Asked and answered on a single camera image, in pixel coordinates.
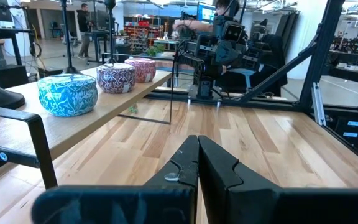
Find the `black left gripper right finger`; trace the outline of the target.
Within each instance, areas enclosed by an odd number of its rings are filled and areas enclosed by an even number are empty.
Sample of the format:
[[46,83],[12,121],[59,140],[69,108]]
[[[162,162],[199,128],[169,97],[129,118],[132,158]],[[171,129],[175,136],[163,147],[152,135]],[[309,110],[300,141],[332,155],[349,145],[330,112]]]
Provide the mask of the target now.
[[358,224],[358,189],[281,187],[207,136],[198,141],[209,224]]

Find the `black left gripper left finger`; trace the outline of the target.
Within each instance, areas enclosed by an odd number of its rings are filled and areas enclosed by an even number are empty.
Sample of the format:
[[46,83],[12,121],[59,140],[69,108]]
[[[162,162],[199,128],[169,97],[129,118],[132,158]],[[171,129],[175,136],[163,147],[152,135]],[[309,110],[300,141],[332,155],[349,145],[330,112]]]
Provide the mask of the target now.
[[62,185],[34,202],[34,224],[194,224],[199,142],[188,136],[143,185]]

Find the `pink patterned candle tin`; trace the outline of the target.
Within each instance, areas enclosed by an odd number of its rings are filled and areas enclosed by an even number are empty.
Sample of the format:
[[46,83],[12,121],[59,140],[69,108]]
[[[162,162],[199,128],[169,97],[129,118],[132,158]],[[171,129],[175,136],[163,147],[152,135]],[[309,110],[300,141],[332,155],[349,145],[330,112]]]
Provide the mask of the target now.
[[125,64],[135,67],[135,80],[137,83],[151,82],[156,74],[155,61],[147,58],[129,58]]

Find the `blue patterned candle tin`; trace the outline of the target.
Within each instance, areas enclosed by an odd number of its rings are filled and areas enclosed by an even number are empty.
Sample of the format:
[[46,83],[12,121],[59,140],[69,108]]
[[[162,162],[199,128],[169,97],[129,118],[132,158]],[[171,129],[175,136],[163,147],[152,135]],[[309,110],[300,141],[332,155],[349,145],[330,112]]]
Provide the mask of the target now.
[[37,82],[40,104],[59,117],[89,113],[98,100],[96,79],[84,74],[64,73]]

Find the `purple patterned candle tin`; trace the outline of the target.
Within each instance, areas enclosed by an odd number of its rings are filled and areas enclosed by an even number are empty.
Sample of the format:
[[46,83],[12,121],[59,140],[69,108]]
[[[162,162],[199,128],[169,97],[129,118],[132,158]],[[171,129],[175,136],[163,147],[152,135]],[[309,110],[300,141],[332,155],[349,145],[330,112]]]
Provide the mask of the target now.
[[107,63],[96,68],[96,81],[105,93],[128,93],[135,86],[135,67],[125,63]]

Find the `lit computer monitor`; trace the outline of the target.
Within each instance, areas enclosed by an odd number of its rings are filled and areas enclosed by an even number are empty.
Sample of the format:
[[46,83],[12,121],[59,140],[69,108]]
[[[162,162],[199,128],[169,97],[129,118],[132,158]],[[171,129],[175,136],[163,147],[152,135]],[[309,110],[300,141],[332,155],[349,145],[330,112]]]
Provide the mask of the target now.
[[197,5],[196,19],[202,23],[212,23],[215,17],[216,7],[199,2]]

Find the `person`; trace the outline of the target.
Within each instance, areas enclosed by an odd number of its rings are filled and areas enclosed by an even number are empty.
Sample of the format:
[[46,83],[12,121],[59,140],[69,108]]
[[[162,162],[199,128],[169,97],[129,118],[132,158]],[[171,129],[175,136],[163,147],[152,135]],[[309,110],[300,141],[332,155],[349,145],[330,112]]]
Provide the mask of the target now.
[[87,3],[81,4],[81,9],[77,10],[77,20],[78,28],[81,35],[81,48],[78,52],[79,59],[89,58],[89,46],[90,46],[90,37],[86,35],[90,31],[90,26],[93,23],[88,19],[88,5]]
[[[216,14],[221,16],[228,16],[230,10],[233,9],[237,14],[240,9],[238,0],[217,0],[215,3]],[[197,20],[176,20],[172,25],[173,30],[179,31],[183,28],[191,29],[201,34],[209,34],[213,32],[213,25],[203,23]],[[272,55],[267,57],[265,63],[261,63],[260,70],[250,76],[250,85],[252,87],[257,86],[266,78],[271,76],[279,68],[285,65],[284,53],[283,53],[283,40],[277,35],[266,35],[262,38],[262,42],[269,45]],[[227,90],[233,93],[240,93],[246,89],[246,76],[248,71],[244,68],[223,67],[224,73],[216,79],[216,85],[223,90]],[[273,82],[267,87],[265,93],[273,93],[274,96],[281,95],[281,87],[288,83],[287,77],[284,75],[277,81]]]

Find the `green artificial plant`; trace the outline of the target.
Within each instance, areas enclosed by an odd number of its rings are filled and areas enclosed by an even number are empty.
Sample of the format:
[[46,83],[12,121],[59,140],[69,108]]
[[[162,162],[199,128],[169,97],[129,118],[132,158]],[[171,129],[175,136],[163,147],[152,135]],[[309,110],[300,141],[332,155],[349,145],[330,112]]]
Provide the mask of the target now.
[[151,57],[159,57],[165,51],[164,44],[155,44],[147,48],[146,54]]

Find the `storage rack with red bins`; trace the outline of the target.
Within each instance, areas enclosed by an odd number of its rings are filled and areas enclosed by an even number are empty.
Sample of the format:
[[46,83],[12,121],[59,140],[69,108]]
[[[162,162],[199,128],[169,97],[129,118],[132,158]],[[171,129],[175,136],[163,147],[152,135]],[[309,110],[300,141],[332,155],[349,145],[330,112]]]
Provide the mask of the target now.
[[124,17],[124,33],[129,37],[131,53],[142,53],[153,46],[155,41],[162,40],[168,22],[157,16]]

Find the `black box with blue displays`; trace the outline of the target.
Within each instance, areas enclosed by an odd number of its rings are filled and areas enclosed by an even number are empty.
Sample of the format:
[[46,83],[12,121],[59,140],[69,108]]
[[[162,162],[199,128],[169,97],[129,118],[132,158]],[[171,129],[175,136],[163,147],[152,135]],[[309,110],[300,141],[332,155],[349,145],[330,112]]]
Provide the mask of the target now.
[[358,150],[358,118],[339,117],[333,130]]

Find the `black computer case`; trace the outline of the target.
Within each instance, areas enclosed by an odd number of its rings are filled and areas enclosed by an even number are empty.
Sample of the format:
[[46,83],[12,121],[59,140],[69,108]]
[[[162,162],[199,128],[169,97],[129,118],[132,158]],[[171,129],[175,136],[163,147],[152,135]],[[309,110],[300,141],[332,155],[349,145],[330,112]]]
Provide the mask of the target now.
[[0,87],[3,89],[24,85],[29,82],[25,66],[0,66]]

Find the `white aluminium bracket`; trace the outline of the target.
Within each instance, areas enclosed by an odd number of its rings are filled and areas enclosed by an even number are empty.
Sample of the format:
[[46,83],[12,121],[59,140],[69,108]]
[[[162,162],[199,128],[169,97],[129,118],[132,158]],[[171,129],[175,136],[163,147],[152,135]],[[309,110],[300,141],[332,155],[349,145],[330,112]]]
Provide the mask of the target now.
[[326,125],[326,117],[324,113],[323,99],[318,82],[313,82],[311,87],[311,96],[313,101],[313,111],[315,122],[320,126]]

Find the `wooden shelf with black frame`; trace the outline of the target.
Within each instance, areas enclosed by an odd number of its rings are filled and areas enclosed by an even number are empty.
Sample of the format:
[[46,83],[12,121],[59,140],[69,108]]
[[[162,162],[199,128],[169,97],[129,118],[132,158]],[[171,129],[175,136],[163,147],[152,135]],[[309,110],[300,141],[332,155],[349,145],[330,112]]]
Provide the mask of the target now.
[[17,110],[0,108],[0,161],[39,168],[46,189],[57,186],[53,160],[96,131],[172,76],[158,70],[148,83],[136,84],[124,94],[98,91],[96,106],[87,114],[57,117],[40,104],[36,83],[15,86],[11,91],[25,97]]

